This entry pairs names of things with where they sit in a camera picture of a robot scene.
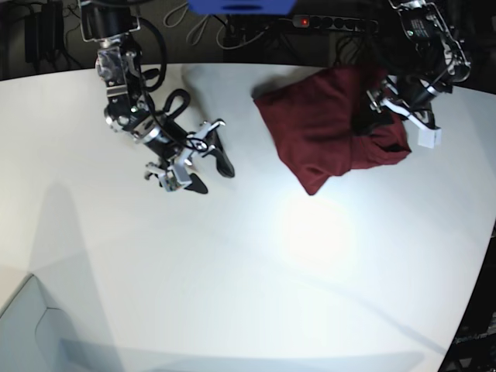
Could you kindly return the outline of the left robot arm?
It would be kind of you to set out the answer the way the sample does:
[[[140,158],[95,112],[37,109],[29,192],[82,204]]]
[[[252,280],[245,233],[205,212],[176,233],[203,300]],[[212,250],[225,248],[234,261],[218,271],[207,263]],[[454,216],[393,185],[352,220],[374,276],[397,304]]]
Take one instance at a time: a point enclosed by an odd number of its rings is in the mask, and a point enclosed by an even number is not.
[[[461,1],[381,1],[363,21],[367,44],[386,70],[366,101],[381,118],[396,114],[415,124],[419,146],[440,145],[432,101],[470,76],[462,10]]]

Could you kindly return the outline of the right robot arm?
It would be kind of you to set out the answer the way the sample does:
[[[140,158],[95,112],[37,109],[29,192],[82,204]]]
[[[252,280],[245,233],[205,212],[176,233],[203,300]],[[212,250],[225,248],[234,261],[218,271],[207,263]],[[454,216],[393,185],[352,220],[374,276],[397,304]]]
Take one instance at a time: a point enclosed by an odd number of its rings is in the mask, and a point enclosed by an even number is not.
[[[155,177],[165,191],[181,189],[201,195],[208,188],[190,171],[195,157],[215,158],[218,173],[233,178],[235,169],[218,135],[224,121],[204,121],[198,131],[188,132],[177,123],[191,104],[190,94],[178,88],[157,109],[151,97],[160,88],[167,73],[167,46],[160,31],[138,15],[138,1],[80,1],[81,34],[84,41],[99,45],[95,68],[105,83],[108,104],[105,121],[116,133],[123,132],[157,157],[146,165],[144,177]],[[142,48],[132,34],[141,28],[155,37],[160,66],[142,68]]]

